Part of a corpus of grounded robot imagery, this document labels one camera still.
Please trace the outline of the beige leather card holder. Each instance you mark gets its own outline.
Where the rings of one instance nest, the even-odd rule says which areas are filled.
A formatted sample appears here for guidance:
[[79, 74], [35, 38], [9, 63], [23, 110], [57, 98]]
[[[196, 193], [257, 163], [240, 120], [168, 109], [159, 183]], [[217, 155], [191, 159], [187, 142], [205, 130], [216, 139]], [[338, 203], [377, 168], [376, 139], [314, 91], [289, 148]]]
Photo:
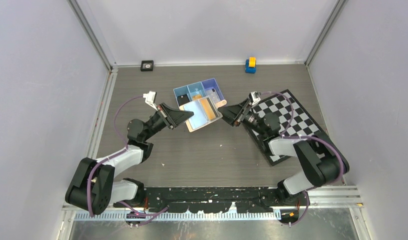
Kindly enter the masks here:
[[201, 129], [201, 128], [203, 128], [203, 127], [205, 127], [205, 126], [207, 126], [207, 125], [209, 125], [209, 124], [211, 124], [211, 123], [213, 123], [213, 122], [215, 122], [215, 121], [222, 118], [222, 114], [218, 111], [218, 108], [220, 108], [220, 107], [217, 107], [217, 105], [215, 103], [213, 103], [213, 105], [214, 105], [214, 108], [215, 108], [215, 111], [216, 111], [216, 114], [217, 114], [217, 118], [214, 119], [213, 121], [209, 121], [207, 119], [207, 117], [205, 115], [205, 112], [204, 112], [201, 104], [199, 103], [199, 99], [190, 101], [187, 104], [179, 106], [180, 110], [194, 112], [194, 115], [191, 118], [189, 118], [188, 120], [185, 121], [187, 129], [188, 129], [188, 131], [190, 133], [194, 132], [194, 131], [197, 131], [197, 130], [199, 130], [199, 129]]

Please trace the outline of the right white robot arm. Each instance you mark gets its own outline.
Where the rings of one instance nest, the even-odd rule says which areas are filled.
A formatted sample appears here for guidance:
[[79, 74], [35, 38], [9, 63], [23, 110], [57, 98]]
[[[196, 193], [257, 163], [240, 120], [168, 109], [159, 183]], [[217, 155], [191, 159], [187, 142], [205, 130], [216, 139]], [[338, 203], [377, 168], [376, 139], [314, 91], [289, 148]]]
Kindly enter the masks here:
[[274, 112], [260, 116], [252, 110], [250, 99], [218, 110], [229, 125], [243, 124], [256, 132], [266, 154], [298, 158], [301, 171], [280, 181], [275, 189], [283, 205], [292, 204], [301, 192], [341, 179], [349, 171], [346, 158], [321, 131], [310, 136], [285, 135], [279, 116]]

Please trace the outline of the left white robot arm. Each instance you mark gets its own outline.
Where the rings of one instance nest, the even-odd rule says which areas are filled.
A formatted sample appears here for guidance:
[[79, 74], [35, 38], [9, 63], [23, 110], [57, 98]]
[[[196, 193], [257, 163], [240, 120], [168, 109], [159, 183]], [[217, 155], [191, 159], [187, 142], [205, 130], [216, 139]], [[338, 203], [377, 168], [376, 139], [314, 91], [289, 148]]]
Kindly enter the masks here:
[[194, 115], [192, 111], [174, 109], [161, 103], [147, 121], [133, 119], [127, 125], [127, 144], [112, 155], [92, 159], [83, 158], [65, 194], [68, 204], [101, 214], [109, 205], [139, 207], [145, 202], [144, 184], [132, 178], [114, 181], [115, 177], [132, 166], [146, 161], [153, 149], [148, 142], [164, 128], [173, 129]]

